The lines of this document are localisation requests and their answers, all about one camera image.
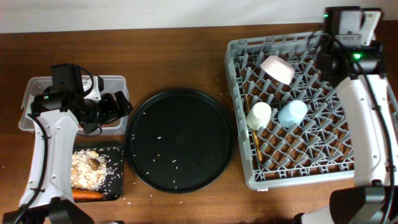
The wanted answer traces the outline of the brown food scrap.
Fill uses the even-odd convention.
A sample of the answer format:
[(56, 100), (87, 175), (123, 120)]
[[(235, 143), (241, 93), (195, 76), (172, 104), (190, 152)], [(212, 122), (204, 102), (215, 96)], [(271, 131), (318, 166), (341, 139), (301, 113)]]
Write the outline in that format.
[(98, 170), (99, 167), (101, 166), (101, 163), (98, 160), (94, 159), (94, 158), (89, 158), (87, 160), (87, 164), (89, 165), (91, 170), (94, 170), (94, 171)]

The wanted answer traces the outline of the pink bowl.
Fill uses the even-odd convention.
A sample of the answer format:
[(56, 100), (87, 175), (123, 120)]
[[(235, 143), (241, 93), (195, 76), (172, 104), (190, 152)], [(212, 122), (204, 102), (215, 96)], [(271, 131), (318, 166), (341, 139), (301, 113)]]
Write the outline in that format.
[(278, 56), (270, 55), (260, 64), (260, 67), (272, 78), (285, 85), (289, 85), (295, 70), (290, 63)]

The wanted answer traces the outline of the light blue cup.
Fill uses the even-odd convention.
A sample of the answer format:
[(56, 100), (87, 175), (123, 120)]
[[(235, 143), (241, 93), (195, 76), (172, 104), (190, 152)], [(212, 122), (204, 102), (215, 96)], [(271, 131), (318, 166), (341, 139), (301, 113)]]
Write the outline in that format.
[(307, 104), (300, 100), (293, 100), (285, 105), (278, 113), (279, 123), (285, 128), (299, 124), (308, 112)]

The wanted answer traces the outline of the orange carrot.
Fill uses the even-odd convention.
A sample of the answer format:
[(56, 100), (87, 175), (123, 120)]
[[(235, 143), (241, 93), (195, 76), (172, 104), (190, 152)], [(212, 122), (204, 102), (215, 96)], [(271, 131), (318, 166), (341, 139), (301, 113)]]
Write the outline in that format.
[(72, 189), (74, 200), (101, 200), (103, 194), (94, 191)]

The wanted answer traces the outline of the cream white cup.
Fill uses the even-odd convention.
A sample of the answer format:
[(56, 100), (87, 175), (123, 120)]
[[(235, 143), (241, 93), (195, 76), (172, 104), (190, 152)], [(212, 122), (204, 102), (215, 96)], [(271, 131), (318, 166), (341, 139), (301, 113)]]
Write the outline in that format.
[(271, 107), (264, 102), (258, 102), (249, 110), (246, 116), (247, 125), (254, 130), (266, 127), (271, 120)]

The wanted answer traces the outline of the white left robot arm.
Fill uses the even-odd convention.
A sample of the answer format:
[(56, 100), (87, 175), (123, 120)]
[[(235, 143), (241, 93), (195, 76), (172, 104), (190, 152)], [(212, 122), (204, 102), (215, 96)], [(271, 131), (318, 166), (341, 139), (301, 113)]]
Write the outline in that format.
[(35, 144), (29, 181), (19, 208), (4, 223), (93, 223), (74, 203), (72, 153), (78, 129), (86, 135), (131, 113), (123, 92), (103, 93), (104, 81), (72, 63), (54, 65), (52, 85), (34, 96), (27, 117)]

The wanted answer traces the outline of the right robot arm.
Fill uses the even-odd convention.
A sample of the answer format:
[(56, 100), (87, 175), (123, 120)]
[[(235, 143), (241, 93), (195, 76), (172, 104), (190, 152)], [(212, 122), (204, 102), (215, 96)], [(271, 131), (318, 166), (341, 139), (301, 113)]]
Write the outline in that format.
[(380, 8), (327, 7), (316, 45), (321, 77), (343, 104), (354, 152), (354, 186), (295, 223), (396, 223), (397, 124), (388, 102), (387, 68), (374, 31)]

